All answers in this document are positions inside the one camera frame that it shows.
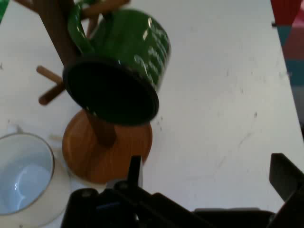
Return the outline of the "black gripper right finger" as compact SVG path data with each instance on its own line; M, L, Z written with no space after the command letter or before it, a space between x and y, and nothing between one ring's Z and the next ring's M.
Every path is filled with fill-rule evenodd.
M271 154L269 181L284 201L270 221L269 228L304 226L304 173L284 154Z

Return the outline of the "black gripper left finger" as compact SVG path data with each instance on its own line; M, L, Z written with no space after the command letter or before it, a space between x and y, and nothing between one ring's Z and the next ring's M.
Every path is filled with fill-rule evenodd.
M131 158L126 180L99 193L74 191L68 201L63 228L195 228L193 213L139 186L141 156Z

